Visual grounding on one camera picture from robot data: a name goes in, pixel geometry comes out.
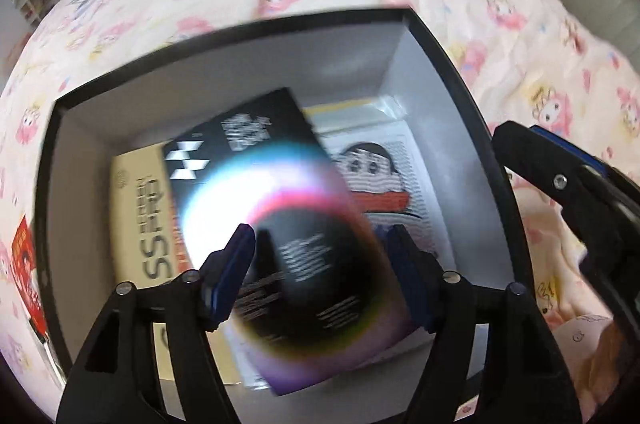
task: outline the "yellow box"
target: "yellow box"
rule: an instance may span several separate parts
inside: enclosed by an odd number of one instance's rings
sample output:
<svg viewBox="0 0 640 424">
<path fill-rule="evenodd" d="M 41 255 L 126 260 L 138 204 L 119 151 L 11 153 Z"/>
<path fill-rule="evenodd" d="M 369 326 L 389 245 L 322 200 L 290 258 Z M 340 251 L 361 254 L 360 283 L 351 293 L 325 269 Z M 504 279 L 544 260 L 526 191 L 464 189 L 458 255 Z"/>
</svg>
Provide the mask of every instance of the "yellow box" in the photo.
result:
<svg viewBox="0 0 640 424">
<path fill-rule="evenodd" d="M 114 157 L 110 179 L 111 255 L 116 281 L 139 289 L 160 285 L 191 269 L 175 218 L 162 144 Z M 207 333 L 220 377 L 241 382 L 222 331 Z M 174 380 L 164 324 L 154 324 L 158 374 Z"/>
</svg>

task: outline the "metal screw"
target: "metal screw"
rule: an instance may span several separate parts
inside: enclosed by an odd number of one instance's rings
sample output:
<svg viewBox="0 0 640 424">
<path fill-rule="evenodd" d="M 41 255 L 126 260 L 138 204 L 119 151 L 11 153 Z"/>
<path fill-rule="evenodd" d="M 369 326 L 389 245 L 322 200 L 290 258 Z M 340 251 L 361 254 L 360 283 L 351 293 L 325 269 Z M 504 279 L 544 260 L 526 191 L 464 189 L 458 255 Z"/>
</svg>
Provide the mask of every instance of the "metal screw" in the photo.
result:
<svg viewBox="0 0 640 424">
<path fill-rule="evenodd" d="M 460 274 L 456 273 L 456 271 L 445 271 L 442 279 L 447 283 L 458 283 L 460 281 Z"/>
<path fill-rule="evenodd" d="M 554 177 L 554 187 L 558 190 L 563 190 L 566 188 L 566 177 L 564 175 L 558 174 Z"/>
<path fill-rule="evenodd" d="M 193 283 L 200 279 L 200 273 L 195 269 L 191 269 L 186 273 L 182 274 L 182 281 L 185 283 Z"/>
<path fill-rule="evenodd" d="M 522 283 L 518 283 L 517 281 L 509 284 L 509 290 L 516 296 L 520 296 L 527 292 L 527 288 Z"/>
<path fill-rule="evenodd" d="M 131 289 L 133 289 L 133 284 L 130 281 L 123 281 L 116 287 L 116 292 L 124 296 L 125 294 L 129 294 Z"/>
</svg>

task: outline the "blue object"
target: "blue object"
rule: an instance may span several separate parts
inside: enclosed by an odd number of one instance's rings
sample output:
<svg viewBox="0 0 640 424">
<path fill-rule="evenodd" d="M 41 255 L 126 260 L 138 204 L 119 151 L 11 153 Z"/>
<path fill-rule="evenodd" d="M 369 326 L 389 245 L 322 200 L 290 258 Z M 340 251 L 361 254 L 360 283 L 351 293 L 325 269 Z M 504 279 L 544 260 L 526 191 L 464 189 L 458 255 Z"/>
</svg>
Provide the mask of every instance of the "blue object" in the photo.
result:
<svg viewBox="0 0 640 424">
<path fill-rule="evenodd" d="M 386 235 L 378 227 L 376 234 L 385 244 L 386 255 L 398 278 L 412 321 L 427 332 L 435 332 L 441 303 L 438 286 L 430 285 L 430 279 L 441 277 L 442 268 L 431 253 L 416 247 L 403 226 L 391 227 Z M 425 268 L 427 274 L 421 274 L 419 267 Z"/>
<path fill-rule="evenodd" d="M 567 150 L 567 152 L 569 152 L 572 156 L 577 157 L 584 164 L 591 166 L 595 171 L 600 173 L 603 177 L 606 177 L 609 175 L 607 171 L 608 167 L 606 164 L 604 164 L 602 161 L 593 157 L 590 153 L 587 153 L 584 150 L 578 148 L 577 146 L 575 146 L 575 144 L 569 143 L 569 141 L 567 141 L 566 139 L 563 139 L 559 135 L 556 135 L 548 130 L 545 130 L 545 128 L 539 127 L 538 125 L 534 125 L 533 127 L 530 127 L 529 130 L 531 130 L 533 133 L 541 135 L 545 139 L 548 139 L 552 143 L 557 144 L 558 146 Z"/>
<path fill-rule="evenodd" d="M 202 296 L 216 326 L 229 318 L 254 252 L 254 230 L 240 224 L 225 248 L 211 253 L 201 267 Z"/>
</svg>

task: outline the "pink patterned bedsheet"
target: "pink patterned bedsheet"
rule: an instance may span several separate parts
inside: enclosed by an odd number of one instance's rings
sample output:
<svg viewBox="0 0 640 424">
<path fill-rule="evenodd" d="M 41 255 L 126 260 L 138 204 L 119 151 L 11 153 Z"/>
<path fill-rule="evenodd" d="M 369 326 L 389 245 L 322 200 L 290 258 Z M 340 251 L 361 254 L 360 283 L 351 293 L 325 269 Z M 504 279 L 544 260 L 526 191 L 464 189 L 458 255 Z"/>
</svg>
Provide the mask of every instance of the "pink patterned bedsheet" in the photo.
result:
<svg viewBox="0 0 640 424">
<path fill-rule="evenodd" d="M 538 123 L 640 179 L 638 75 L 558 0 L 62 0 L 22 53 L 0 98 L 0 251 L 22 216 L 57 97 L 178 40 L 259 18 L 335 8 L 409 5 L 460 71 L 490 129 Z M 552 327 L 609 312 L 581 280 L 580 242 L 549 198 L 514 177 L 540 309 Z M 10 274 L 0 274 L 0 347 L 50 416 L 62 387 L 28 324 Z"/>
</svg>

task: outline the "wrinkled fabric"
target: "wrinkled fabric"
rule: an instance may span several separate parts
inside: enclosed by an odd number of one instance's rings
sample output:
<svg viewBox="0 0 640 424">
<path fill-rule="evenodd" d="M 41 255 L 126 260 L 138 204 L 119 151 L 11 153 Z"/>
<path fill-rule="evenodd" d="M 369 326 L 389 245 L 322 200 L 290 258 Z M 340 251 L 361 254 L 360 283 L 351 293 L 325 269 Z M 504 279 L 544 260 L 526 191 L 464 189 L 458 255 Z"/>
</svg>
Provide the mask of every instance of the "wrinkled fabric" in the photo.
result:
<svg viewBox="0 0 640 424">
<path fill-rule="evenodd" d="M 628 61 L 558 0 L 62 0 L 32 36 L 0 98 L 0 243 L 33 220 L 42 140 L 57 97 L 168 44 L 260 18 L 336 8 L 411 6 L 454 61 L 493 130 L 534 123 L 640 178 L 640 90 Z M 581 243 L 548 197 L 513 186 L 538 305 L 552 328 L 609 316 L 578 271 Z M 0 346 L 50 416 L 62 387 L 39 353 L 10 279 L 0 281 Z"/>
</svg>

